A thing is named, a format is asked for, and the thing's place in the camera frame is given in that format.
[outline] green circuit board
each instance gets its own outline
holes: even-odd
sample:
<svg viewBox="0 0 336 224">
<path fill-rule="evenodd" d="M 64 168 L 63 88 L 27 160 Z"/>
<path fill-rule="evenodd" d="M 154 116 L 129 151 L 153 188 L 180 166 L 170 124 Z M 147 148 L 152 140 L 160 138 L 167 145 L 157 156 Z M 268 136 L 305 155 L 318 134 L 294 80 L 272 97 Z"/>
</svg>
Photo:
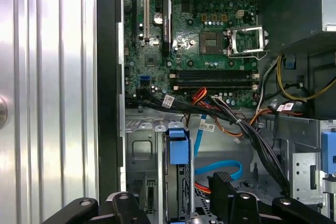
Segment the green circuit board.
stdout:
<svg viewBox="0 0 336 224">
<path fill-rule="evenodd" d="M 175 92 L 171 85 L 172 70 L 256 70 L 255 58 L 230 59 L 223 54 L 227 41 L 223 32 L 227 28 L 246 27 L 256 24 L 256 0 L 171 0 L 172 50 L 169 55 L 162 53 L 162 25 L 155 23 L 158 14 L 155 0 L 150 0 L 150 37 L 144 42 L 140 38 L 144 32 L 139 25 L 144 24 L 144 0 L 124 0 L 125 37 L 125 91 L 135 96 L 142 76 L 150 77 L 148 88 L 153 95 L 163 98 L 170 94 L 181 101 L 190 101 L 195 91 Z M 244 11 L 237 18 L 237 12 Z M 136 12 L 136 38 L 134 41 L 134 12 Z M 256 34 L 244 35 L 238 49 L 256 47 Z M 253 108 L 255 102 L 251 90 L 230 88 L 209 91 L 222 95 L 236 107 Z"/>
</svg>

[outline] cpu socket lever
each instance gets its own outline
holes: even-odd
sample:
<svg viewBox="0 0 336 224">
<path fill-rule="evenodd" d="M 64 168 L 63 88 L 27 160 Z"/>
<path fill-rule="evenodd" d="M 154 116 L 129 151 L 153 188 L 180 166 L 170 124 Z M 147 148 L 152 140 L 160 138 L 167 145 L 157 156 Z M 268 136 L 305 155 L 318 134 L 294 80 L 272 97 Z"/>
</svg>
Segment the cpu socket lever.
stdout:
<svg viewBox="0 0 336 224">
<path fill-rule="evenodd" d="M 257 47 L 255 49 L 238 51 L 238 44 L 241 36 L 237 36 L 237 34 L 250 33 L 251 31 L 257 33 Z M 229 43 L 228 47 L 223 50 L 224 55 L 227 55 L 228 58 L 256 58 L 257 60 L 261 60 L 263 57 L 267 56 L 267 53 L 269 52 L 269 50 L 265 50 L 265 47 L 269 43 L 269 40 L 265 39 L 265 37 L 268 36 L 268 33 L 262 26 L 227 29 L 223 32 L 223 35 L 227 38 Z"/>
</svg>

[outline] blue sata port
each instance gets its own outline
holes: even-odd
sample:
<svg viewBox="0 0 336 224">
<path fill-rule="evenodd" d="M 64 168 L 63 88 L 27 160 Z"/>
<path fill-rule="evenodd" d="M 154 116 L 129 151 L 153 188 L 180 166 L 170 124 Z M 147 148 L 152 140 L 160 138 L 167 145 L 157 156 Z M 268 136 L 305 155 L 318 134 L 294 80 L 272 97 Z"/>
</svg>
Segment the blue sata port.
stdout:
<svg viewBox="0 0 336 224">
<path fill-rule="evenodd" d="M 149 76 L 140 76 L 140 84 L 146 85 L 150 83 L 151 78 Z"/>
</svg>

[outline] cable label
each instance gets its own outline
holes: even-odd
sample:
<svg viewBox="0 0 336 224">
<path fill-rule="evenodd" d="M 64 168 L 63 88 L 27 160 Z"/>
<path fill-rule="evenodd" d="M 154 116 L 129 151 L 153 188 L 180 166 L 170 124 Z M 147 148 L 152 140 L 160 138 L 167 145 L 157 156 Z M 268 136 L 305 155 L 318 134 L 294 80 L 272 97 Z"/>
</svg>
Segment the cable label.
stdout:
<svg viewBox="0 0 336 224">
<path fill-rule="evenodd" d="M 175 98 L 171 97 L 170 95 L 167 95 L 164 97 L 164 100 L 162 102 L 162 107 L 165 107 L 167 109 L 170 109 L 171 106 L 173 105 Z"/>
<path fill-rule="evenodd" d="M 283 108 L 284 108 L 284 105 L 280 105 L 277 111 L 281 112 Z"/>
<path fill-rule="evenodd" d="M 286 103 L 282 110 L 292 110 L 294 103 Z"/>
<path fill-rule="evenodd" d="M 215 131 L 215 125 L 214 124 L 209 124 L 205 123 L 205 119 L 201 119 L 201 122 L 199 123 L 199 129 L 203 131 L 210 131 L 214 132 Z"/>
</svg>

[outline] ribbed metal panel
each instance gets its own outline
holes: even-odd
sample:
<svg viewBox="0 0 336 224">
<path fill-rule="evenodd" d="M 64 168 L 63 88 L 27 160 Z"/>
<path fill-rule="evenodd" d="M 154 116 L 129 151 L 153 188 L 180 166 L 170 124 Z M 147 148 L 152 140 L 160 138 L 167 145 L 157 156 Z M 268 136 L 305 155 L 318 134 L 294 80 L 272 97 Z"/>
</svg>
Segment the ribbed metal panel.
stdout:
<svg viewBox="0 0 336 224">
<path fill-rule="evenodd" d="M 0 0 L 0 222 L 98 198 L 96 0 Z"/>
</svg>

